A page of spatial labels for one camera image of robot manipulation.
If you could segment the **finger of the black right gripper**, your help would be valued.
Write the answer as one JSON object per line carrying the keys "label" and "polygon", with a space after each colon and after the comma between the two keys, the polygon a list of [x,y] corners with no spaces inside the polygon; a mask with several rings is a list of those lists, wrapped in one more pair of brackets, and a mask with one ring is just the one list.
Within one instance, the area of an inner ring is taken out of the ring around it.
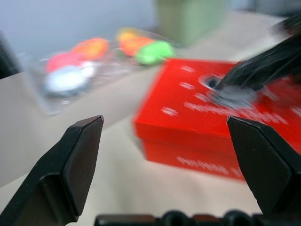
{"label": "finger of the black right gripper", "polygon": [[294,82],[301,82],[301,37],[299,35],[294,35],[236,64],[218,83],[215,90],[227,86],[257,88],[290,75]]}

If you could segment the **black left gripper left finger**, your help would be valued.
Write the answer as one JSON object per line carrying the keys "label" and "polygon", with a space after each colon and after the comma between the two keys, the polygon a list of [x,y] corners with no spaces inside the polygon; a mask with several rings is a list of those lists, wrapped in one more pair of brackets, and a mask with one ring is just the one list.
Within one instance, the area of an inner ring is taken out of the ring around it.
{"label": "black left gripper left finger", "polygon": [[95,172],[103,117],[71,125],[34,165],[0,215],[2,226],[65,226],[82,214]]}

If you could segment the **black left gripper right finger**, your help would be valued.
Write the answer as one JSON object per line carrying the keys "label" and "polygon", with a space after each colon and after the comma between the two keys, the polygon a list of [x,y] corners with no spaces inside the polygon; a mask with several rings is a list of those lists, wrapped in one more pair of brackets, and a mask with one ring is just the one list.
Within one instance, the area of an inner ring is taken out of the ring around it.
{"label": "black left gripper right finger", "polygon": [[301,156],[272,127],[227,119],[240,170],[262,213],[300,213]]}

